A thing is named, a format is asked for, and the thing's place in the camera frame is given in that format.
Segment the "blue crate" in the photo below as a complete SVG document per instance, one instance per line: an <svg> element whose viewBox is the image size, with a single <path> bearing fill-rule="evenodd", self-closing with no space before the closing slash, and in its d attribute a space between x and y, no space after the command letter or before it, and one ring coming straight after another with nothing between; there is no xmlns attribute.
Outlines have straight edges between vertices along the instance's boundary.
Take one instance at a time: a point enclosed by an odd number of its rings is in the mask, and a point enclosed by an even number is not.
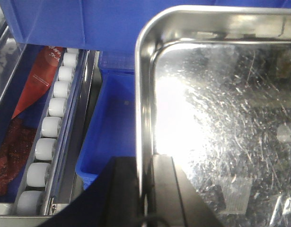
<svg viewBox="0 0 291 227"><path fill-rule="evenodd" d="M20 43L133 52L142 27L175 5L291 8L291 0L0 0Z"/></svg>
<svg viewBox="0 0 291 227"><path fill-rule="evenodd" d="M102 79L109 72L122 72L133 75L135 66L134 57L133 53L100 52L98 67Z"/></svg>
<svg viewBox="0 0 291 227"><path fill-rule="evenodd" d="M111 157L135 156L134 96L133 75L106 74L76 164L85 189Z"/></svg>

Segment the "black object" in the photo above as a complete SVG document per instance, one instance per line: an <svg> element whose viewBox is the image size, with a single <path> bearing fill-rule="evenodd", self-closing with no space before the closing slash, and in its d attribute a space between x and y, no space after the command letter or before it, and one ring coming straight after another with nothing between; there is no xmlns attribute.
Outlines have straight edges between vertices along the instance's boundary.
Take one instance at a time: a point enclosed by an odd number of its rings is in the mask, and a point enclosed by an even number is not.
<svg viewBox="0 0 291 227"><path fill-rule="evenodd" d="M147 216L141 215L136 159L114 157L75 201L39 227L222 227L172 157L154 155Z"/></svg>
<svg viewBox="0 0 291 227"><path fill-rule="evenodd" d="M148 192L150 212L164 218L169 226L222 227L173 158L154 155L152 185Z"/></svg>
<svg viewBox="0 0 291 227"><path fill-rule="evenodd" d="M136 159L114 157L90 187L39 227L124 227L138 219L139 207Z"/></svg>

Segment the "black cable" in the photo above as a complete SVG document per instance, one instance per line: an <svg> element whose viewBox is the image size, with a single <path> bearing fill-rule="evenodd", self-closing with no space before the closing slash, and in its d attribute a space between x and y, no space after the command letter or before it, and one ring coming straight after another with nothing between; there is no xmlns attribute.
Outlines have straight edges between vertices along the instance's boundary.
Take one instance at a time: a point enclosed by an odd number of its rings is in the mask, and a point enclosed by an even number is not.
<svg viewBox="0 0 291 227"><path fill-rule="evenodd" d="M163 217L160 217L156 214L150 214L145 217L141 217L132 223L131 227L141 227L144 223L151 224L153 222L161 222L165 227L170 227L170 224Z"/></svg>

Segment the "red food product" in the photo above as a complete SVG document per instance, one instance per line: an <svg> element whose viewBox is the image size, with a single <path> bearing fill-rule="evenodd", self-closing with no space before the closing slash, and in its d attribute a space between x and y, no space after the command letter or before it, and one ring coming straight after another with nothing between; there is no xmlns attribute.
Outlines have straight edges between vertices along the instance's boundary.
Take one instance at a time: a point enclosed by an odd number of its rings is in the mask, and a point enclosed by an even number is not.
<svg viewBox="0 0 291 227"><path fill-rule="evenodd" d="M16 116L35 103L50 88L63 48L46 46L38 54L21 93L7 134L0 148L0 196L25 165L36 129L22 125Z"/></svg>

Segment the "red packaging bag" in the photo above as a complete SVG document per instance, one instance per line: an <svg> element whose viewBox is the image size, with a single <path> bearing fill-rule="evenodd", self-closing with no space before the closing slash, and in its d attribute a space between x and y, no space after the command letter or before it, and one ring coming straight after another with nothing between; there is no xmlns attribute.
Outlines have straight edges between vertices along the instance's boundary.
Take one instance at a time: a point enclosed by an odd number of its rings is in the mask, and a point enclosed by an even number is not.
<svg viewBox="0 0 291 227"><path fill-rule="evenodd" d="M37 55L12 119L41 98L50 88L63 48L45 46Z"/></svg>

